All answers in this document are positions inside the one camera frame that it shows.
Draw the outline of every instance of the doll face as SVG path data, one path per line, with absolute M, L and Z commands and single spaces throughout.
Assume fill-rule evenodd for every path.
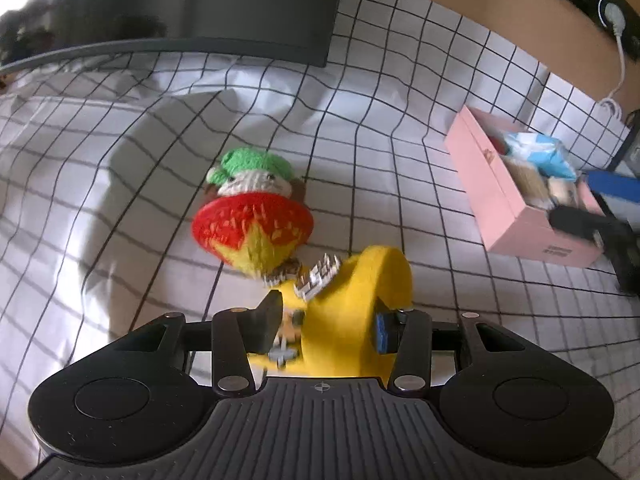
M 218 189 L 219 196 L 264 192 L 291 197 L 291 184 L 282 177 L 264 170 L 239 171 Z

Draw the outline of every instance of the blue object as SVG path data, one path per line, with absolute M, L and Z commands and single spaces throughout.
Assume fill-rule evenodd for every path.
M 587 171 L 591 191 L 640 203 L 640 180 L 604 170 Z
M 526 160 L 538 168 L 544 176 L 554 176 L 575 182 L 577 173 L 567 160 L 568 152 L 564 144 L 543 134 L 507 134 L 504 141 L 509 147 L 509 156 Z

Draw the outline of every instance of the red and yellow knitted toy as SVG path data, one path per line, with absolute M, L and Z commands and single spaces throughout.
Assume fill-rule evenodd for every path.
M 191 225 L 206 251 L 245 274 L 263 277 L 284 263 L 313 230 L 304 184 L 282 157 L 252 148 L 228 152 L 207 173 L 213 200 Z

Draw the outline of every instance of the pink cardboard box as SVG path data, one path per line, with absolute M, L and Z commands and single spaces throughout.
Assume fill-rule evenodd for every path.
M 602 253 L 595 245 L 553 231 L 546 211 L 525 204 L 487 133 L 521 131 L 510 120 L 464 107 L 445 145 L 465 187 L 487 251 L 571 267 L 588 267 Z M 585 207 L 602 214 L 585 183 Z

